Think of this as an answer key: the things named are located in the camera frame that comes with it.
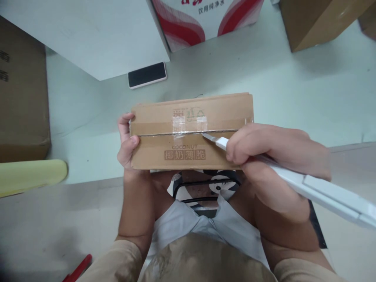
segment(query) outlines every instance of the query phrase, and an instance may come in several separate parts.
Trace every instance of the forearm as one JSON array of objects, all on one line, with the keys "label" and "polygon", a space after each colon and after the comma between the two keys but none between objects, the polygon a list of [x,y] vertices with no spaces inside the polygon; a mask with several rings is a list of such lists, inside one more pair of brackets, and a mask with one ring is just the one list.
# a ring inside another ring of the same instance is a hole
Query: forearm
[{"label": "forearm", "polygon": [[133,242],[143,260],[148,253],[155,221],[154,187],[149,171],[124,171],[124,200],[117,240]]},{"label": "forearm", "polygon": [[307,199],[297,204],[288,214],[273,211],[255,199],[255,221],[272,270],[284,259],[298,258],[333,271],[320,250],[309,213]]}]

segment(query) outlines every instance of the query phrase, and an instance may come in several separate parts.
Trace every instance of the right hand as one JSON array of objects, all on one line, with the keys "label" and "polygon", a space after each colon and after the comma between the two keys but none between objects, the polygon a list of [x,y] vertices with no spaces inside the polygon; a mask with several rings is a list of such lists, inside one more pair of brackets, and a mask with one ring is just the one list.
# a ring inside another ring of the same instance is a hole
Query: right hand
[{"label": "right hand", "polygon": [[266,153],[290,170],[331,179],[329,151],[301,130],[251,123],[230,138],[226,149],[227,160],[242,166],[257,198],[280,213],[296,210],[306,199],[253,156]]}]

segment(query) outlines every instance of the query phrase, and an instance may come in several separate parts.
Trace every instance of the red and white box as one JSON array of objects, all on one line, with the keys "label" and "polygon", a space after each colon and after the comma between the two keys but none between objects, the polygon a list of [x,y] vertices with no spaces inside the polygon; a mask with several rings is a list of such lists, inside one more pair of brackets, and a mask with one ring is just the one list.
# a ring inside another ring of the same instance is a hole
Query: red and white box
[{"label": "red and white box", "polygon": [[255,23],[264,0],[152,0],[172,52]]}]

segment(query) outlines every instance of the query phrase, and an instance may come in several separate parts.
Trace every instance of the person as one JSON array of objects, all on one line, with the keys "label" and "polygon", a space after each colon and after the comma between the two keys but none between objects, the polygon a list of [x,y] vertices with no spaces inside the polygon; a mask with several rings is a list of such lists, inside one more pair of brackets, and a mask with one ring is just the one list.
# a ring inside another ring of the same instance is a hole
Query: person
[{"label": "person", "polygon": [[246,180],[222,190],[216,216],[198,216],[167,192],[175,171],[131,167],[140,139],[129,134],[133,114],[118,120],[124,202],[112,247],[79,279],[87,281],[344,281],[328,263],[309,220],[308,200],[253,156],[331,180],[329,153],[301,130],[247,124],[227,144],[227,160]]}]

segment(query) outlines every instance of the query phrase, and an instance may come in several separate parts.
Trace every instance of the beige sleeve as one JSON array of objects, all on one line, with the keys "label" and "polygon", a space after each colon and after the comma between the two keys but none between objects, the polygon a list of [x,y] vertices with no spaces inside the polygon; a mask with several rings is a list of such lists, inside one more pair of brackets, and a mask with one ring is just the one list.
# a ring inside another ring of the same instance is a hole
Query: beige sleeve
[{"label": "beige sleeve", "polygon": [[279,282],[346,282],[334,272],[298,258],[289,258],[279,262],[274,275]]},{"label": "beige sleeve", "polygon": [[79,282],[136,282],[142,268],[138,247],[126,240],[117,240],[110,250],[96,259],[78,279]]}]

